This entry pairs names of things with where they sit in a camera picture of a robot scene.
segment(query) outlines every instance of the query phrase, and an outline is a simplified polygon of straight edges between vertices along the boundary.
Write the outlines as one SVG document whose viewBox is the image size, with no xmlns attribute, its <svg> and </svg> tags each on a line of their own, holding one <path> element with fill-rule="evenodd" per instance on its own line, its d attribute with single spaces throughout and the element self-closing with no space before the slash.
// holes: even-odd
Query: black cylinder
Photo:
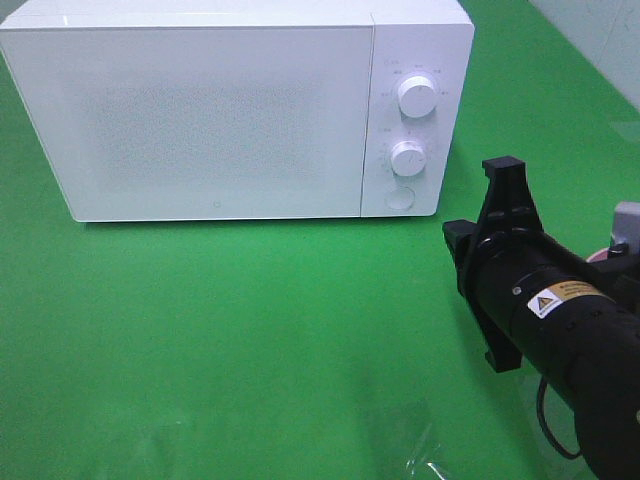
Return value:
<svg viewBox="0 0 640 480">
<path fill-rule="evenodd" d="M 573 409 L 594 473 L 640 478 L 640 319 L 526 239 L 468 280 L 467 295 Z"/>
</svg>

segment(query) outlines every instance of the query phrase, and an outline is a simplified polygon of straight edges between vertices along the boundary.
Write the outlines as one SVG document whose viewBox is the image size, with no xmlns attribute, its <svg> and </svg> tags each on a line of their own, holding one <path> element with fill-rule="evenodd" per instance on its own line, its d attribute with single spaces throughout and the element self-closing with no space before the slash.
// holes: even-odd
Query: microwave control panel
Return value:
<svg viewBox="0 0 640 480">
<path fill-rule="evenodd" d="M 435 213 L 473 30 L 376 25 L 363 217 Z"/>
</svg>

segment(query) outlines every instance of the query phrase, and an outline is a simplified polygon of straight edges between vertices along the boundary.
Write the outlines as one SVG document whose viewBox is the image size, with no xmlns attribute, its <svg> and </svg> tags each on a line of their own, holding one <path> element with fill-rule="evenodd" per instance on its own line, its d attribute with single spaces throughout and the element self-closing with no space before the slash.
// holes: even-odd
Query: white wall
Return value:
<svg viewBox="0 0 640 480">
<path fill-rule="evenodd" d="M 640 0 L 530 0 L 640 110 Z"/>
</svg>

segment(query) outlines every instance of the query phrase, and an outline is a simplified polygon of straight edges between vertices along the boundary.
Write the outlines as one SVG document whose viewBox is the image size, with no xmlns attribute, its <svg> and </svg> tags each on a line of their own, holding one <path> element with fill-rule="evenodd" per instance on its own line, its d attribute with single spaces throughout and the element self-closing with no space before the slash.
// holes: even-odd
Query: transparent plastic film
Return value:
<svg viewBox="0 0 640 480">
<path fill-rule="evenodd" d="M 376 478 L 455 480 L 426 400 L 381 408 L 365 414 L 368 437 L 376 459 Z"/>
</svg>

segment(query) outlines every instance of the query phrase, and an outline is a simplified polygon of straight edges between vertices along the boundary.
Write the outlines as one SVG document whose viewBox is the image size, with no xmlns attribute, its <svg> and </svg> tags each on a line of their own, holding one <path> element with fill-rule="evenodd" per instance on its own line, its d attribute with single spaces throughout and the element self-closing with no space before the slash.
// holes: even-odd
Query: warning label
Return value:
<svg viewBox="0 0 640 480">
<path fill-rule="evenodd" d="M 544 318 L 564 302 L 584 295 L 606 296 L 593 285 L 577 280 L 571 280 L 556 283 L 555 285 L 551 285 L 550 287 L 538 292 L 531 300 L 529 300 L 527 307 L 529 307 L 529 310 L 535 313 L 538 318 Z"/>
<path fill-rule="evenodd" d="M 529 300 L 527 306 L 538 318 L 544 318 L 561 304 L 562 300 L 550 289 L 545 288 Z"/>
</svg>

